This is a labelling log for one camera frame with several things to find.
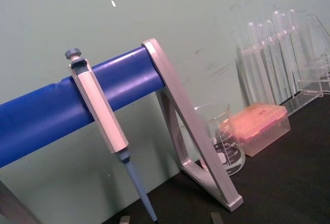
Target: black countertop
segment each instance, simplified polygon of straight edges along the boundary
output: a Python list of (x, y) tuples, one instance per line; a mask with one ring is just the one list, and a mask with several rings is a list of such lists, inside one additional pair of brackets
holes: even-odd
[[(318, 98), (290, 118), (291, 131), (247, 157), (231, 177), (244, 203), (227, 211), (183, 172), (148, 195), (160, 224), (210, 223), (219, 212), (225, 224), (330, 223), (330, 96)], [(104, 222), (152, 224), (141, 200)]]

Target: glass beaker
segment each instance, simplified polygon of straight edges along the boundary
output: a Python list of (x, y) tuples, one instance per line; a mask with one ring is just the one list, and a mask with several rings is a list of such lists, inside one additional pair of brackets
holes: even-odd
[[(195, 107), (195, 111), (228, 175), (233, 175), (243, 167), (245, 153), (234, 135), (229, 107), (228, 103), (220, 101)], [(208, 170), (202, 158), (201, 164)]]

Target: green wall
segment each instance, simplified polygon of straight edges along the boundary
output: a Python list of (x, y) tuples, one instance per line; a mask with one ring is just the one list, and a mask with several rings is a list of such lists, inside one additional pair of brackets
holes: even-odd
[[(68, 48), (95, 65), (154, 37), (194, 104), (222, 99), (237, 112), (233, 34), (275, 8), (317, 13), (330, 27), (328, 0), (0, 0), (0, 103), (68, 76)], [(154, 94), (116, 116), (148, 191), (178, 173)], [(0, 180), (45, 224), (101, 223), (138, 199), (95, 124), (1, 168)]]

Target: pipette tip box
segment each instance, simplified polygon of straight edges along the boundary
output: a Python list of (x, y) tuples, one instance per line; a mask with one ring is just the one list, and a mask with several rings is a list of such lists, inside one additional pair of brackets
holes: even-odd
[(290, 131), (286, 108), (270, 104), (250, 105), (232, 116), (232, 124), (245, 154), (251, 157)]

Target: blue foam padding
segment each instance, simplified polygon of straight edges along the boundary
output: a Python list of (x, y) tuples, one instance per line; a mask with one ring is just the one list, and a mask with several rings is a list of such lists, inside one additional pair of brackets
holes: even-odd
[[(164, 86), (144, 47), (93, 70), (114, 111)], [(0, 168), (93, 121), (72, 77), (0, 105)]]

